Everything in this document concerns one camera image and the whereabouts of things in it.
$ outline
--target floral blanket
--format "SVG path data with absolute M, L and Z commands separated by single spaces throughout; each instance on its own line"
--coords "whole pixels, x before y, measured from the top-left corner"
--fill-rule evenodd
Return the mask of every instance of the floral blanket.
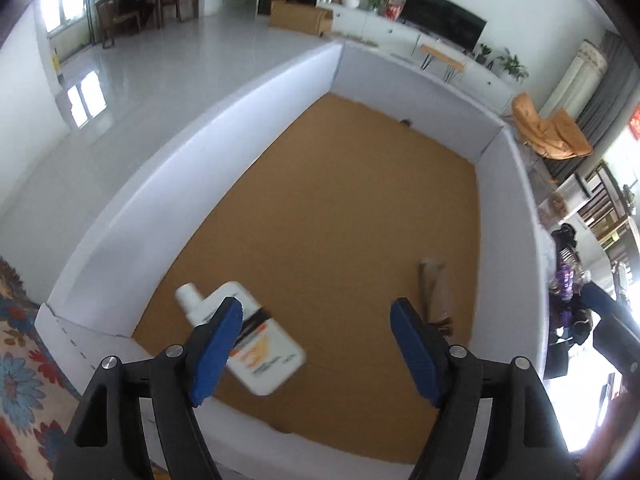
M 33 480 L 50 480 L 79 396 L 36 333 L 37 311 L 0 258 L 0 439 Z

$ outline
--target red sign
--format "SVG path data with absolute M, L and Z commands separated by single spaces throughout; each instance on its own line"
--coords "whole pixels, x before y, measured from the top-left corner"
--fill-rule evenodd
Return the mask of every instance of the red sign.
M 631 116 L 629 127 L 631 128 L 631 133 L 634 134 L 636 140 L 640 140 L 640 106 L 636 107 L 636 111 Z

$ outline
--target white bottle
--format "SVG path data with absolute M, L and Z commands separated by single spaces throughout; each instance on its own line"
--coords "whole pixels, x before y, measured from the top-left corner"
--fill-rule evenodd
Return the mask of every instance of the white bottle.
M 255 325 L 239 338 L 226 362 L 252 394 L 269 395 L 305 363 L 305 351 L 238 282 L 226 282 L 204 299 L 193 283 L 188 283 L 175 291 L 175 297 L 193 326 L 209 322 L 227 297 L 242 304 L 243 322 L 254 316 Z

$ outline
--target cork floor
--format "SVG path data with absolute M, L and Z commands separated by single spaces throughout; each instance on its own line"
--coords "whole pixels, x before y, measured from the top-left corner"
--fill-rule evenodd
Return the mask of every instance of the cork floor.
M 191 327 L 174 291 L 244 285 L 306 351 L 273 394 L 225 371 L 215 396 L 284 433 L 413 463 L 436 417 L 388 323 L 418 309 L 417 263 L 446 264 L 453 340 L 467 344 L 479 254 L 474 167 L 403 124 L 328 94 L 236 182 L 158 286 L 134 338 L 152 354 Z

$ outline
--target wooden side table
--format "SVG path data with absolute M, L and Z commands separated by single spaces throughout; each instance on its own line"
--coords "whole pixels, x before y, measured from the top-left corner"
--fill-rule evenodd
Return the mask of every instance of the wooden side table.
M 439 50 L 435 50 L 434 48 L 431 48 L 430 46 L 427 46 L 425 44 L 421 45 L 420 52 L 427 55 L 427 57 L 424 59 L 422 66 L 420 67 L 422 70 L 426 70 L 427 67 L 433 62 L 434 59 L 437 59 L 438 61 L 441 61 L 447 64 L 447 71 L 445 72 L 445 75 L 444 75 L 445 83 L 449 83 L 450 81 L 452 81 L 453 78 L 455 78 L 455 76 L 465 71 L 465 66 L 462 63 L 460 63 L 459 61 L 456 61 L 453 58 L 450 58 L 449 56 L 447 56 L 446 54 L 443 54 Z

